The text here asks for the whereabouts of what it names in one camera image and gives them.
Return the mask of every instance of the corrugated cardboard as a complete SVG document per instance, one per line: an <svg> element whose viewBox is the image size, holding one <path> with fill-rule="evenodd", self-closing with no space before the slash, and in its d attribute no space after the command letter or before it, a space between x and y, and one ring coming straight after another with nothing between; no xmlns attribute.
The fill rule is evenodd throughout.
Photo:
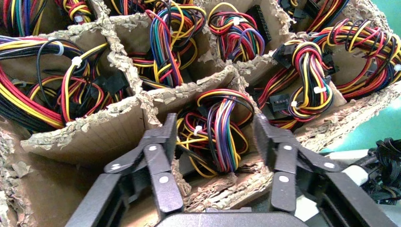
<svg viewBox="0 0 401 227"><path fill-rule="evenodd" d="M194 2L210 12L221 1ZM90 3L98 18L96 22L41 35L75 41L85 50L106 40L110 48L107 58L101 62L102 70L123 71L133 96L90 117L77 119L62 130L40 133L30 138L24 129L0 119L1 189L5 192L5 196L0 193L0 217L8 217L8 221L2 218L0 225L16 226L18 223L19 226L64 226L101 171L98 167L135 148L144 130L160 127L167 113L178 111L204 91L228 87L244 92L249 84L265 83L278 68L269 51L304 34L289 32L292 20L277 5L276 0L228 2L241 12L253 4L261 5L273 37L265 55L230 66L230 62L218 58L216 38L205 26L195 38L200 52L197 62L190 68L193 82L174 89L143 91L138 71L127 57L128 52L148 50L146 40L150 20L146 15L109 17L114 15L111 13L113 10L110 10L110 2L92 0ZM369 0L351 0L341 16L353 20L373 19L375 26L390 31L385 16ZM8 70L15 69L12 63L0 63ZM56 61L51 64L62 66L68 63ZM345 62L338 64L345 71L350 67ZM30 79L29 74L21 71L18 76ZM297 138L304 146L319 151L373 117L400 93L401 87L396 84L369 97L345 105L339 103L338 107L299 129ZM230 174L210 181L187 183L179 173L179 162L173 162L173 174L183 194L186 211L200 212L206 207L235 208L266 192L271 182L271 173L255 152L252 127L245 128L244 133L251 142L251 151L244 156L240 169L247 170L247 174ZM10 204L8 212L4 209L4 198ZM154 226L157 220L152 199L147 197L132 205L123 226Z"/></svg>

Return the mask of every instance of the green surface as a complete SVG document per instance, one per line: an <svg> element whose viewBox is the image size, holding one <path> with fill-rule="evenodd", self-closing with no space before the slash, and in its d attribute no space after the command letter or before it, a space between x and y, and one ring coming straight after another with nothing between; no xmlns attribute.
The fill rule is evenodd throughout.
<svg viewBox="0 0 401 227"><path fill-rule="evenodd" d="M401 0L373 0L387 16L390 28L401 35ZM324 151L346 151L376 147L376 141L388 137L401 139L401 98L382 110L378 116L358 126L342 140L337 140Z"/></svg>

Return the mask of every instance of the wire bundle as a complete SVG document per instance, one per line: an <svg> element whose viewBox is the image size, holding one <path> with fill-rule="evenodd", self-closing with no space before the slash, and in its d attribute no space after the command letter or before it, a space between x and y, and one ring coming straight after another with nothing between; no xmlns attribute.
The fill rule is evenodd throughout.
<svg viewBox="0 0 401 227"><path fill-rule="evenodd" d="M47 0L4 0L3 22L11 36L38 35Z"/></svg>
<svg viewBox="0 0 401 227"><path fill-rule="evenodd" d="M76 24L91 22L92 13L84 0L54 0Z"/></svg>
<svg viewBox="0 0 401 227"><path fill-rule="evenodd" d="M231 120L231 114L238 105L250 114L236 123ZM196 111L183 110L178 115L178 149L188 154L192 165L204 177L234 172L240 155L248 150L248 141L240 128L252 121L251 101L238 91L216 89L201 94L197 106ZM204 174L199 166L209 174Z"/></svg>
<svg viewBox="0 0 401 227"><path fill-rule="evenodd" d="M329 46L344 45L348 52L358 48L365 54L363 58L366 64L361 73L349 83L337 86L347 100L377 92L401 77L400 38L380 28L369 28L369 24L368 20L352 23L345 19L334 27L310 34L311 41L317 43L324 52ZM368 70L373 64L377 67L370 75Z"/></svg>
<svg viewBox="0 0 401 227"><path fill-rule="evenodd" d="M320 7L318 15L306 31L316 32L330 25L348 2L349 0L325 0Z"/></svg>
<svg viewBox="0 0 401 227"><path fill-rule="evenodd" d="M134 57L134 64L143 68L152 67L153 76L145 82L151 81L148 84L153 88L179 86L183 83L180 70L188 67L197 56L193 36L205 25L206 13L194 5L181 5L174 1L171 1L171 6L166 4L158 14L151 10L146 10L146 13L153 20L150 27L153 65L150 64L152 58L141 58L141 54L136 54L139 56ZM192 47L192 57L182 64L181 54Z"/></svg>
<svg viewBox="0 0 401 227"><path fill-rule="evenodd" d="M288 109L280 111L287 119L270 122L277 127L292 129L298 122L308 122L324 112L333 102L333 92L325 81L324 69L327 70L327 66L317 44L293 40L284 45L296 45L292 54L293 67L281 69L268 81L258 97L258 105L262 109L270 96L286 89L300 77L302 86L291 95Z"/></svg>
<svg viewBox="0 0 401 227"><path fill-rule="evenodd" d="M193 4L193 0L178 0L178 4ZM120 0L118 4L112 0L112 5L119 15L130 15L135 13L144 13L147 9L153 12L159 12L170 1L164 0Z"/></svg>
<svg viewBox="0 0 401 227"><path fill-rule="evenodd" d="M227 5L234 12L216 12L220 6ZM208 25L217 35L218 53L222 60L248 61L264 53L265 42L258 32L255 20L240 13L231 4L222 2L209 14Z"/></svg>
<svg viewBox="0 0 401 227"><path fill-rule="evenodd" d="M378 162L364 167L378 174L370 174L369 181L362 188L377 203L396 205L401 200L401 140L386 138L376 144L372 157Z"/></svg>
<svg viewBox="0 0 401 227"><path fill-rule="evenodd" d="M60 129L75 117L90 115L103 108L112 102L110 95L105 98L102 87L96 84L100 76L97 64L106 46L103 44L83 52L74 43L63 39L48 41L35 37L0 36L0 61L37 56L38 80L36 83L18 79L10 81L0 67L0 114L32 132L44 132ZM64 70L44 70L51 76L43 79L40 69L42 54L64 55L72 59L72 64L65 74ZM115 95L118 101L123 93L119 91Z"/></svg>

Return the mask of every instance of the black connector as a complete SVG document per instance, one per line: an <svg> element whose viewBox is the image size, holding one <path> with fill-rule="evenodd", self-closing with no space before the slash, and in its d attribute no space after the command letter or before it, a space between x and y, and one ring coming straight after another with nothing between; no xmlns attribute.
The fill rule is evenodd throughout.
<svg viewBox="0 0 401 227"><path fill-rule="evenodd" d="M304 8L305 13L307 13L311 18L316 18L319 14L320 7L312 0L307 0Z"/></svg>
<svg viewBox="0 0 401 227"><path fill-rule="evenodd" d="M119 90L127 88L129 86L127 79L124 74L119 71L117 74L112 75L107 79L105 89L113 96Z"/></svg>
<svg viewBox="0 0 401 227"><path fill-rule="evenodd" d="M102 90L105 89L106 86L106 79L102 76L96 78L93 83L98 85ZM99 90L97 90L96 87L91 86L90 88L90 95L92 96L92 98L97 99L97 97L99 96Z"/></svg>
<svg viewBox="0 0 401 227"><path fill-rule="evenodd" d="M300 21L300 20L305 19L305 18L306 18L306 13L303 10L301 10L301 9L295 9L294 10L293 19L295 21Z"/></svg>
<svg viewBox="0 0 401 227"><path fill-rule="evenodd" d="M252 99L256 102L256 105L258 107L260 107L258 99L259 99L259 95L256 93L255 88L253 86L249 86L246 89L246 92L248 92L248 94L252 97Z"/></svg>
<svg viewBox="0 0 401 227"><path fill-rule="evenodd" d="M273 112L287 110L289 105L289 94L275 95L269 98L269 106Z"/></svg>
<svg viewBox="0 0 401 227"><path fill-rule="evenodd" d="M329 75L332 75L340 70L339 67L334 64L333 53L331 51L323 54L323 63L326 66L331 67L331 69L328 71Z"/></svg>
<svg viewBox="0 0 401 227"><path fill-rule="evenodd" d="M203 117L208 117L209 116L209 112L207 110L207 108L203 105L198 106L198 112L203 116Z"/></svg>
<svg viewBox="0 0 401 227"><path fill-rule="evenodd" d="M285 10L288 11L291 8L289 0L280 0L279 5Z"/></svg>
<svg viewBox="0 0 401 227"><path fill-rule="evenodd" d="M292 59L292 54L294 53L296 45L291 44L291 45L284 45L282 44L273 54L273 58L289 69L291 67L291 59Z"/></svg>
<svg viewBox="0 0 401 227"><path fill-rule="evenodd" d="M258 32L264 39L264 44L266 45L271 41L271 35L269 29L267 28L266 20L264 19L262 9L259 5L254 5L248 9L247 15L251 16L258 27Z"/></svg>

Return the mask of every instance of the electrical wire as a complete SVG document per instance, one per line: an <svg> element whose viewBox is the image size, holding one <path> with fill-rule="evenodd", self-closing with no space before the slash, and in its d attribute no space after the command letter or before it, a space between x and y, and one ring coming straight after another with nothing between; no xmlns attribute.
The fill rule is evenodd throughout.
<svg viewBox="0 0 401 227"><path fill-rule="evenodd" d="M3 23L9 35L38 35L47 0L4 0Z"/></svg>
<svg viewBox="0 0 401 227"><path fill-rule="evenodd" d="M214 13L224 5L231 7L234 12ZM238 12L230 3L216 5L209 13L208 25L211 32L218 37L218 53L222 60L248 61L264 53L265 42L254 19Z"/></svg>
<svg viewBox="0 0 401 227"><path fill-rule="evenodd" d="M91 22L92 12L84 0L54 0L54 2L68 13L70 20L82 25Z"/></svg>
<svg viewBox="0 0 401 227"><path fill-rule="evenodd" d="M90 115L111 102L120 101L126 96L123 90L113 94L111 100L103 85L96 83L101 77L98 62L106 47L103 44L83 52L76 44L63 39L0 36L0 61L37 57L36 82L10 81L0 67L0 114L32 133L45 132L60 129L76 117ZM60 70L47 70L46 73L55 75L42 78L39 58L47 54L63 55L75 61L80 58L82 63L79 67L72 64L64 76ZM90 61L88 58L93 55L96 56Z"/></svg>
<svg viewBox="0 0 401 227"><path fill-rule="evenodd" d="M157 1L156 10L145 12L152 19L150 26L150 51L130 53L134 66L138 67L143 83L150 89L176 87L183 83L180 70L187 68L198 56L194 36L206 24L206 12L192 1ZM186 62L183 56L190 56Z"/></svg>
<svg viewBox="0 0 401 227"><path fill-rule="evenodd" d="M251 101L238 91L215 89L201 94L196 104L197 108L189 107L178 114L178 149L188 154L195 170L203 177L234 172L241 154L249 148L241 128L252 121ZM249 110L251 117L245 115L235 122L231 119L234 109L241 106Z"/></svg>
<svg viewBox="0 0 401 227"><path fill-rule="evenodd" d="M344 45L349 53L358 49L365 54L366 64L361 73L346 84L336 85L347 100L380 91L401 77L400 38L369 25L368 20L352 23L345 19L320 33L310 34L311 42L318 44L324 52L332 46Z"/></svg>

